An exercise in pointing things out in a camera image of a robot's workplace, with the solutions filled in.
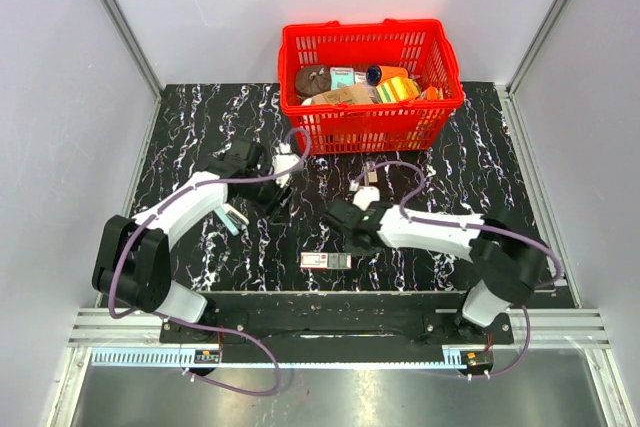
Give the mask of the light blue stapler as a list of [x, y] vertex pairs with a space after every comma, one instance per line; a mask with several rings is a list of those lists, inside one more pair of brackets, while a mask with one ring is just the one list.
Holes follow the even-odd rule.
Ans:
[[233, 236], [238, 236], [249, 225], [248, 218], [228, 203], [216, 207], [214, 213]]

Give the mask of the red white staple box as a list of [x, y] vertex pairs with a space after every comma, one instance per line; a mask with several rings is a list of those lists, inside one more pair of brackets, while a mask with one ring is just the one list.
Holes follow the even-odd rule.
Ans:
[[346, 253], [303, 252], [301, 270], [350, 270], [352, 258]]

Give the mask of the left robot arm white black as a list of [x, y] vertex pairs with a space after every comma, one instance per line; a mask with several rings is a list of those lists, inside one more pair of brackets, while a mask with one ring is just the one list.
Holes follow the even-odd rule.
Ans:
[[277, 215], [291, 195], [290, 178], [304, 164], [287, 143], [272, 154], [261, 143], [236, 139], [204, 162], [177, 190], [132, 216], [115, 215], [103, 229], [92, 275], [93, 288], [107, 299], [114, 318], [141, 311], [181, 321], [195, 342], [211, 339], [217, 328], [214, 301], [172, 277], [171, 251], [209, 215], [237, 236], [248, 221], [232, 200], [248, 202], [261, 216]]

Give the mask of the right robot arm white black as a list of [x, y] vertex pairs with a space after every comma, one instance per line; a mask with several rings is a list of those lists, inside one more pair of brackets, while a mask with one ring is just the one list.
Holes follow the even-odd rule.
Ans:
[[426, 250], [474, 266], [479, 280], [454, 320], [468, 343], [486, 336], [508, 308], [526, 304], [547, 265], [541, 241], [510, 229], [503, 218], [410, 210], [381, 201], [374, 187], [360, 188], [352, 201], [331, 202], [322, 221], [360, 248]]

